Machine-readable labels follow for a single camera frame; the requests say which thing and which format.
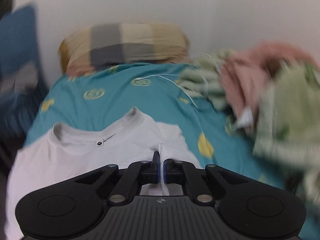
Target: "bed sheet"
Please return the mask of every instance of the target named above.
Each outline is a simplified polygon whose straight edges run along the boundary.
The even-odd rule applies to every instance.
[[[253,142],[230,129],[230,118],[209,101],[190,98],[173,82],[189,64],[123,64],[91,76],[62,76],[42,103],[26,144],[31,144],[56,122],[77,129],[99,131],[121,118],[133,106],[157,122],[179,125],[188,148],[204,167],[215,163],[261,182],[283,188],[276,167],[252,156]],[[165,74],[163,77],[150,76]],[[311,216],[300,236],[319,240]]]

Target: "wall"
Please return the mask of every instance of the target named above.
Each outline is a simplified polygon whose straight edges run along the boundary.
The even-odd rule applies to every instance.
[[[191,54],[208,51],[215,41],[217,0],[15,0],[37,4],[38,36],[47,83],[60,74],[57,50],[80,27],[98,23],[163,21],[179,24],[191,41]]]
[[[219,47],[241,49],[276,39],[320,60],[320,0],[220,0],[219,10]]]

